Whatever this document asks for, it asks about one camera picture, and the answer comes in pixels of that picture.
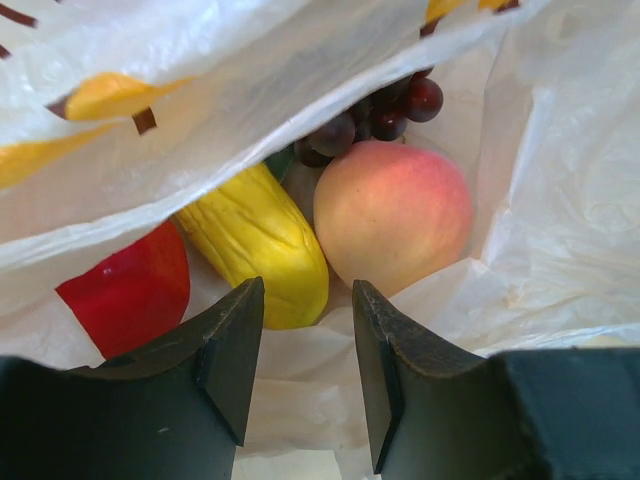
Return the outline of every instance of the plastic peach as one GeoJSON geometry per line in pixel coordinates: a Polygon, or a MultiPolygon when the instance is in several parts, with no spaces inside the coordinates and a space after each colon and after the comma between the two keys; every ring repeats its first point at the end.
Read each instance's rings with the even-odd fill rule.
{"type": "Polygon", "coordinates": [[[327,167],[314,197],[316,234],[335,272],[387,296],[458,261],[472,221],[459,167],[396,143],[356,144],[327,167]]]}

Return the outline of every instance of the translucent plastic bag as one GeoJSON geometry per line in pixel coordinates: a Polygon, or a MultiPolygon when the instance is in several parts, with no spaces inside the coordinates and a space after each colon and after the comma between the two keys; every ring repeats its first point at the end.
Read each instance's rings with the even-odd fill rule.
{"type": "MultiPolygon", "coordinates": [[[[395,296],[396,306],[483,355],[640,341],[640,82],[630,67],[640,62],[640,2],[522,3],[494,16],[468,2],[418,42],[424,1],[147,0],[95,7],[95,17],[80,0],[63,2],[75,16],[59,14],[42,32],[48,49],[14,46],[0,63],[0,149],[109,129],[0,191],[0,351],[60,367],[100,363],[53,293],[59,283],[364,94],[432,64],[445,107],[411,126],[407,142],[435,146],[467,172],[473,247],[395,296]],[[89,42],[87,25],[103,43],[89,42]],[[157,97],[158,128],[142,137],[130,108],[80,122],[43,108],[109,71],[157,86],[192,79],[157,97]]],[[[286,181],[307,214],[313,183],[303,169],[286,181]]],[[[187,316],[227,288],[197,255],[192,271],[187,316]]],[[[369,458],[348,290],[334,282],[332,293],[318,326],[264,332],[239,454],[335,451],[343,478],[358,479],[369,458]]]]}

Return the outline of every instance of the red tomato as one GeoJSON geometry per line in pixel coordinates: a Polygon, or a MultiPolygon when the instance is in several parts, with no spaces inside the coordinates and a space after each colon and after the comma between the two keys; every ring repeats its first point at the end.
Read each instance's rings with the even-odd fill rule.
{"type": "Polygon", "coordinates": [[[56,291],[109,359],[178,326],[190,287],[182,238],[165,222],[56,291]]]}

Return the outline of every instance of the wrinkled plastic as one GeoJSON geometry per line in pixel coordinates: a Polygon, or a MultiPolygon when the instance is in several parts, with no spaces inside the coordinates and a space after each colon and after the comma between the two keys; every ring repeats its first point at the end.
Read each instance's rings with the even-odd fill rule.
{"type": "MultiPolygon", "coordinates": [[[[215,5],[226,3],[250,8],[215,5]]],[[[394,304],[482,355],[640,343],[640,82],[630,67],[640,63],[640,1],[529,0],[499,16],[465,4],[421,42],[422,2],[262,3],[282,8],[279,21],[265,20],[242,48],[225,43],[224,55],[213,55],[213,45],[158,40],[167,43],[150,51],[217,58],[154,104],[159,128],[139,138],[123,122],[0,192],[0,351],[63,367],[99,363],[53,307],[58,283],[367,92],[431,64],[444,109],[411,125],[406,141],[462,165],[476,225],[469,258],[394,304]]],[[[132,61],[122,71],[134,63],[146,65],[132,61]]],[[[173,67],[165,73],[178,78],[173,67]]],[[[0,82],[7,75],[0,64],[0,82]]],[[[29,77],[11,78],[28,90],[29,77]]],[[[1,91],[1,102],[19,97],[1,91]]],[[[294,165],[284,182],[307,216],[316,179],[294,165]]],[[[191,262],[187,315],[228,288],[197,254],[191,262]]],[[[369,472],[351,321],[348,289],[334,281],[318,326],[264,332],[239,462],[333,450],[345,480],[369,472]]]]}

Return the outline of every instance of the bunch of grapes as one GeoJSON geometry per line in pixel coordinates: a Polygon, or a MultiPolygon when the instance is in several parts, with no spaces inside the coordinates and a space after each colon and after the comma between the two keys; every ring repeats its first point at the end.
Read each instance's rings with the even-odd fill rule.
{"type": "MultiPolygon", "coordinates": [[[[509,0],[496,10],[519,6],[509,0]]],[[[431,35],[440,19],[420,29],[420,37],[431,35]]],[[[387,85],[358,101],[347,111],[296,141],[293,145],[297,161],[310,168],[322,168],[335,157],[347,153],[354,143],[375,138],[392,142],[404,133],[408,121],[425,123],[433,120],[444,103],[440,86],[431,80],[433,67],[387,85]]]]}

